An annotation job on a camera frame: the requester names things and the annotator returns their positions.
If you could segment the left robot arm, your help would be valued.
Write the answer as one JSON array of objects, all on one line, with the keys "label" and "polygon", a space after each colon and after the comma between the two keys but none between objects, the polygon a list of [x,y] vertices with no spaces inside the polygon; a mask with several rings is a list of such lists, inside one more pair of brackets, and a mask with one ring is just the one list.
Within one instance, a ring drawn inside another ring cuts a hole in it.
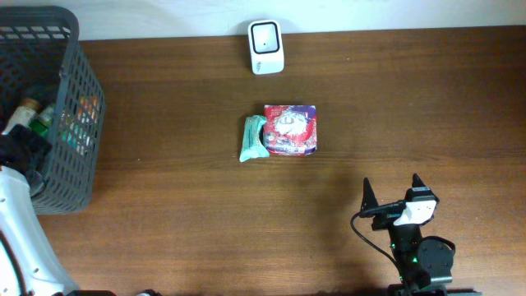
[{"label": "left robot arm", "polygon": [[30,175],[51,145],[20,124],[1,135],[1,294],[68,295],[78,284],[62,267],[35,214]]}]

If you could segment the red purple snack bag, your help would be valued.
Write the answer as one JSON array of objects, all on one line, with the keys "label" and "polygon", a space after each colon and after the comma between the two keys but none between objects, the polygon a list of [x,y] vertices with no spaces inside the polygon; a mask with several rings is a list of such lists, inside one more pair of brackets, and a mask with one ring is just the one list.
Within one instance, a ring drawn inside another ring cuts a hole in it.
[{"label": "red purple snack bag", "polygon": [[263,144],[273,155],[310,155],[317,149],[315,105],[266,105]]}]

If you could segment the green lid jar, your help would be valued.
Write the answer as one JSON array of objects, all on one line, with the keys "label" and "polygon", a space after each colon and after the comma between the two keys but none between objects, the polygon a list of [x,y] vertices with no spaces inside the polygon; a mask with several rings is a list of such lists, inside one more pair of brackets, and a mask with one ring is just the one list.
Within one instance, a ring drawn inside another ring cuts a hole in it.
[{"label": "green lid jar", "polygon": [[48,136],[49,128],[53,123],[55,104],[45,107],[30,123],[30,130],[43,138]]}]

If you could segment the mint toilet tissue pack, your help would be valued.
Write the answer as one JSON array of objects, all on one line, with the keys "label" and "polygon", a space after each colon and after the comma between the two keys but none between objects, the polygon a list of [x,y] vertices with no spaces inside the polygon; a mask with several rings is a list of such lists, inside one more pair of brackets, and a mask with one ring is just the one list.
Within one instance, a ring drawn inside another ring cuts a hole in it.
[{"label": "mint toilet tissue pack", "polygon": [[261,115],[246,118],[239,156],[240,162],[270,156],[270,152],[265,148],[261,140],[261,132],[266,123],[266,117]]}]

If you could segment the white bamboo print tube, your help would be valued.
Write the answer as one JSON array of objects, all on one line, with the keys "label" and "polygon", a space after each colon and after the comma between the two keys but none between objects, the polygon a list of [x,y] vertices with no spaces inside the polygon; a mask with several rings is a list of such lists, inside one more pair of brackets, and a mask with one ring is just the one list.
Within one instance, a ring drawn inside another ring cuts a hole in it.
[{"label": "white bamboo print tube", "polygon": [[42,104],[39,101],[31,98],[24,98],[7,121],[7,125],[3,129],[2,134],[7,135],[14,126],[18,124],[28,127],[30,122],[41,109]]}]

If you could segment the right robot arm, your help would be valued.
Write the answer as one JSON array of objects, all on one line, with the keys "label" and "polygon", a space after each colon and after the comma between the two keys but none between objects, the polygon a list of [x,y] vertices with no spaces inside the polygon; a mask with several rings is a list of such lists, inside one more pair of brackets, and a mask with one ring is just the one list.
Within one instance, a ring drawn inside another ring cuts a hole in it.
[{"label": "right robot arm", "polygon": [[[412,185],[404,199],[381,205],[368,178],[363,179],[362,204],[350,226],[369,246],[386,256],[399,273],[400,283],[387,288],[388,295],[478,295],[473,289],[450,290],[456,246],[448,239],[424,237],[421,227],[434,218],[439,197],[420,179],[412,176]],[[372,219],[371,229],[385,230],[390,236],[390,252],[367,239],[356,228],[357,218]]]}]

